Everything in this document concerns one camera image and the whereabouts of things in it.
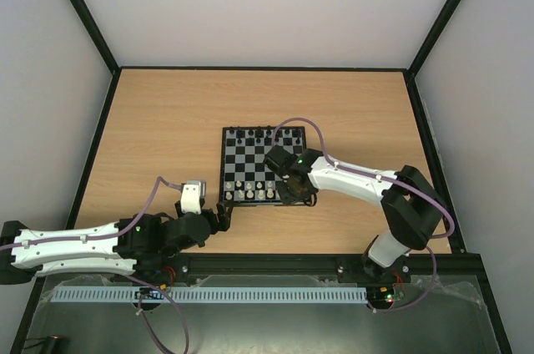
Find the white wall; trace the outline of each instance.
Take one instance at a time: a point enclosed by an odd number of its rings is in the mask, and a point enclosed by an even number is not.
[[[121,65],[407,67],[445,0],[86,0]]]
[[[0,0],[0,13],[0,227],[61,228],[110,74],[68,0]],[[0,286],[2,354],[31,288]]]
[[[534,1],[464,0],[417,78],[515,353],[534,329]]]

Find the cable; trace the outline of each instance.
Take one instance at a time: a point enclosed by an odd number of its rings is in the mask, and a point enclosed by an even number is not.
[[[378,310],[374,308],[369,302],[367,302],[367,306],[373,310],[373,312],[380,312],[380,313],[388,313],[388,312],[397,312],[397,311],[403,311],[407,310],[408,308],[412,308],[413,306],[420,303],[426,296],[428,296],[428,293],[431,292],[432,286],[434,285],[434,282],[436,281],[437,277],[437,263],[436,263],[436,255],[434,254],[434,251],[427,246],[426,249],[431,255],[432,258],[432,278],[428,286],[426,287],[425,291],[423,291],[423,294],[421,294],[419,297],[417,297],[415,300],[413,300],[410,304],[406,304],[405,306],[399,306],[397,308],[389,308],[387,310]]]
[[[121,275],[126,277],[127,279],[130,279],[132,282],[146,286],[152,290],[156,290],[159,294],[161,294],[163,297],[165,297],[176,309],[176,312],[178,312],[178,315],[180,317],[180,322],[182,323],[182,327],[184,328],[184,334],[185,334],[185,348],[184,348],[184,354],[187,354],[189,351],[189,329],[187,327],[187,321],[185,320],[184,313],[182,312],[181,308],[179,307],[178,303],[167,293],[167,291],[160,289],[157,286],[151,285],[150,283],[147,283],[146,281],[141,281],[140,279],[130,276],[130,275]],[[151,327],[149,320],[147,319],[146,315],[143,312],[143,309],[141,308],[141,303],[143,301],[143,298],[146,295],[143,295],[139,298],[138,302],[138,309],[139,314],[143,318],[144,325],[146,326],[147,330],[149,331],[150,337],[152,338],[154,344],[158,347],[158,349],[163,354],[174,354],[172,351],[170,351],[156,336],[156,333],[154,332],[154,329]]]
[[[319,135],[321,151],[323,151],[323,155],[325,156],[326,162],[328,162],[331,166],[334,166],[337,169],[344,170],[345,172],[349,172],[349,173],[352,173],[352,174],[357,174],[359,176],[368,177],[370,179],[376,179],[376,174],[374,174],[374,173],[366,172],[364,170],[359,170],[359,169],[352,169],[352,168],[349,168],[349,167],[344,166],[342,164],[336,164],[332,160],[332,158],[330,157],[328,152],[326,151],[325,139],[323,138],[323,134],[320,132],[319,126],[317,126],[317,124],[315,124],[314,122],[312,122],[309,119],[306,119],[306,118],[291,118],[291,119],[284,120],[282,123],[280,123],[278,126],[276,126],[274,135],[276,135],[276,132],[278,131],[278,129],[280,127],[282,127],[283,125],[285,125],[285,124],[287,124],[289,122],[295,122],[295,121],[305,122],[305,123],[309,124],[310,126],[312,126],[315,129],[315,131]],[[271,145],[272,146],[275,145],[275,141],[274,140],[271,141]],[[447,222],[449,224],[449,230],[446,233],[442,233],[440,235],[433,235],[431,237],[431,239],[440,239],[440,238],[443,238],[443,237],[449,237],[450,235],[452,235],[452,233],[454,233],[454,230],[456,228],[454,220],[452,219],[451,214],[449,214],[449,212],[439,202],[437,202],[436,200],[431,198],[429,195],[423,193],[422,191],[419,191],[418,189],[412,187],[411,185],[408,185],[407,183],[405,183],[403,181],[400,181],[400,180],[397,180],[397,179],[393,179],[393,178],[387,177],[387,176],[382,176],[381,179],[384,180],[384,181],[387,181],[388,183],[392,183],[393,185],[398,185],[399,187],[402,187],[403,189],[408,190],[411,193],[420,196],[423,200],[425,200],[429,204],[434,205],[443,214],[443,216],[445,216],[445,218],[447,219]]]
[[[163,177],[158,176],[154,184],[154,187],[152,188],[152,193],[150,193],[150,196],[147,198],[146,202],[144,203],[144,207],[132,219],[132,221],[128,224],[128,226],[118,231],[117,233],[112,233],[109,235],[88,235],[87,240],[93,241],[93,240],[113,239],[115,237],[120,237],[121,235],[128,233],[141,220],[141,218],[143,217],[143,215],[149,208],[150,204],[152,204],[152,201],[154,200],[154,197],[156,196],[156,193],[158,192],[159,183],[163,183],[164,185],[166,185],[167,187],[170,187],[171,189],[176,189],[180,191],[182,189],[181,185],[175,185],[173,183],[169,183]],[[80,241],[80,240],[81,240],[81,237],[79,235],[65,235],[62,237],[48,237],[45,239],[30,240],[29,244],[37,245],[37,244],[52,243],[52,242],[57,242],[57,241]],[[12,248],[17,248],[17,247],[22,247],[22,246],[23,246],[23,243],[12,243],[12,244],[0,245],[0,251],[10,250]]]

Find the black metal frame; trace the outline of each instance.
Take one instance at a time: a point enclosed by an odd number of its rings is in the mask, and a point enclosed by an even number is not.
[[[118,85],[118,81],[123,68],[156,68],[156,69],[191,69],[191,70],[250,70],[250,71],[340,71],[340,72],[402,72],[406,81],[406,87],[410,97],[411,105],[417,123],[417,128],[421,137],[421,143],[425,151],[426,160],[431,172],[432,182],[438,194],[443,197],[451,214],[456,222],[456,232],[449,238],[452,254],[436,255],[437,265],[442,275],[474,275],[481,288],[483,299],[488,307],[491,324],[496,335],[498,345],[502,353],[511,352],[510,343],[507,339],[504,326],[502,325],[495,298],[487,279],[486,271],[478,254],[466,253],[466,246],[458,227],[451,196],[447,189],[441,162],[431,135],[430,127],[422,106],[421,97],[416,85],[416,75],[428,57],[430,51],[436,44],[452,14],[456,10],[461,0],[446,0],[439,16],[434,22],[425,42],[417,53],[409,69],[406,68],[281,68],[281,67],[216,67],[216,66],[124,66],[119,67],[111,51],[108,48],[96,22],[84,0],[70,0],[74,9],[78,13],[81,21],[88,30],[91,39],[102,55],[104,62],[113,75],[109,86],[103,111],[98,121],[93,143],[88,153],[88,159],[83,170],[82,178],[76,193],[73,207],[68,217],[66,227],[72,229],[76,222],[83,194],[88,183],[88,178],[93,167],[93,162],[98,150],[98,145],[103,134],[104,126],[108,117],[113,96]],[[340,264],[360,260],[361,255],[240,255],[240,254],[181,254],[179,256],[180,265],[188,267],[186,279],[196,279],[206,275],[313,275],[329,278],[338,278],[340,275],[338,268]],[[411,255],[406,259],[406,264],[410,268],[412,275],[428,275],[432,272],[431,258],[428,255]],[[44,279],[37,279],[28,300],[26,311],[18,328],[11,353],[20,353],[23,349],[23,340],[27,337],[28,329],[31,325],[33,313],[37,307],[39,297],[44,285]]]

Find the wood surface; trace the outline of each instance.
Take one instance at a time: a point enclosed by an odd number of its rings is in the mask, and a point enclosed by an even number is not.
[[[315,121],[338,159],[377,169],[410,164],[430,179],[401,73],[125,69],[76,227],[139,212],[158,175],[206,180],[205,207],[214,207],[222,128],[274,126],[294,116]],[[306,138],[319,148],[310,126]],[[380,208],[330,191],[318,196],[314,208],[237,208],[230,230],[212,235],[202,251],[361,253],[387,227]],[[178,199],[161,186],[149,213],[175,216]],[[446,240],[431,247],[450,252]]]

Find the purple cable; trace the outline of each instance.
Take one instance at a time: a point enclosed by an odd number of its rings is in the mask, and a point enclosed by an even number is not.
[[[156,182],[154,184],[154,187],[152,188],[152,193],[150,193],[150,196],[148,197],[147,201],[144,203],[144,207],[141,209],[141,211],[132,219],[132,221],[126,226],[124,229],[117,233],[112,233],[110,235],[88,235],[87,240],[106,240],[106,239],[113,239],[115,237],[120,237],[121,235],[128,233],[141,219],[141,217],[145,214],[147,209],[149,208],[150,204],[152,204],[152,201],[154,200],[154,197],[156,196],[156,193],[158,192],[159,183],[163,183],[167,187],[170,187],[171,189],[177,189],[181,190],[180,185],[175,185],[173,183],[169,183],[167,180],[165,180],[163,177],[158,176],[156,179]],[[30,245],[37,245],[42,243],[52,243],[55,241],[80,241],[79,235],[66,235],[64,237],[48,237],[45,239],[37,239],[37,240],[30,240]],[[22,247],[22,243],[12,243],[12,244],[6,244],[6,245],[0,245],[0,251],[3,250],[11,250],[12,248]]]
[[[182,322],[182,327],[184,328],[184,334],[185,334],[185,348],[184,348],[184,354],[187,354],[188,351],[189,351],[189,329],[187,327],[187,321],[185,320],[185,316],[184,316],[184,313],[182,312],[181,308],[179,307],[178,303],[173,299],[173,297],[171,297],[169,295],[169,293],[167,293],[167,291],[163,290],[163,289],[160,289],[159,287],[157,286],[154,286],[154,285],[151,285],[150,283],[147,283],[146,281],[141,281],[140,279],[136,278],[136,277],[133,277],[133,276],[130,276],[130,275],[121,275],[121,276],[124,276],[126,277],[127,279],[130,279],[132,282],[134,283],[138,283],[140,285],[143,285],[143,286],[146,286],[152,290],[156,290],[159,294],[161,294],[163,297],[165,297],[174,307],[174,309],[176,309],[176,311],[178,312],[178,315],[180,317],[180,322]],[[163,353],[163,354],[174,354],[172,351],[170,351],[159,339],[158,337],[156,336],[156,333],[154,332],[154,329],[152,329],[150,323],[149,323],[149,320],[147,319],[146,315],[144,314],[142,308],[141,308],[141,303],[143,301],[143,298],[144,296],[141,296],[141,298],[139,298],[139,302],[137,304],[137,307],[139,308],[139,310],[141,311],[140,314],[141,314],[141,317],[143,318],[144,320],[144,325],[146,326],[147,330],[149,331],[149,334],[150,334],[150,337],[152,338],[152,340],[154,341],[154,344],[158,347],[158,349]]]
[[[397,311],[403,311],[403,310],[407,310],[408,308],[412,308],[413,306],[419,304],[423,298],[425,298],[426,296],[428,296],[428,293],[431,292],[432,290],[432,286],[434,285],[434,282],[436,281],[436,277],[437,277],[437,263],[436,263],[436,255],[434,254],[434,251],[432,251],[432,249],[427,246],[426,249],[428,250],[428,252],[431,254],[431,258],[432,258],[432,278],[431,278],[431,282],[428,284],[428,286],[426,287],[425,291],[423,291],[423,294],[421,294],[419,297],[417,297],[415,300],[413,300],[410,304],[406,304],[405,306],[399,306],[397,308],[388,308],[387,310],[377,310],[376,308],[374,308],[369,302],[367,303],[367,306],[373,310],[373,312],[380,312],[380,313],[389,313],[389,312],[397,312]]]
[[[284,124],[287,124],[289,122],[296,122],[296,121],[305,122],[315,129],[315,131],[319,135],[320,148],[321,148],[321,151],[323,151],[323,155],[325,156],[326,162],[328,162],[331,166],[335,166],[334,161],[330,158],[330,155],[326,151],[325,139],[323,138],[323,134],[320,132],[319,126],[317,126],[317,124],[315,124],[311,120],[306,119],[306,118],[291,118],[291,119],[284,120],[282,123],[276,126],[274,135],[276,135],[276,133],[278,132],[278,129],[282,127]],[[271,141],[271,146],[273,145],[275,145],[274,139]],[[357,174],[359,176],[368,177],[370,179],[376,179],[376,175],[374,173],[365,172],[364,170],[348,168],[342,164],[338,164],[337,169],[341,169],[352,174]],[[429,204],[434,205],[443,214],[443,216],[445,216],[449,224],[449,230],[446,233],[442,233],[440,235],[433,235],[431,239],[441,239],[443,237],[449,237],[450,235],[452,235],[452,233],[454,233],[454,230],[456,227],[454,220],[452,219],[451,214],[449,214],[449,212],[439,202],[437,202],[436,200],[431,198],[429,195],[423,193],[422,191],[419,191],[418,189],[412,187],[411,185],[408,185],[407,183],[403,181],[393,179],[387,176],[382,176],[381,179],[384,181],[387,181],[388,183],[392,183],[393,185],[398,185],[399,187],[402,187],[403,189],[406,189],[410,191],[411,193],[420,196],[423,200],[425,200]]]

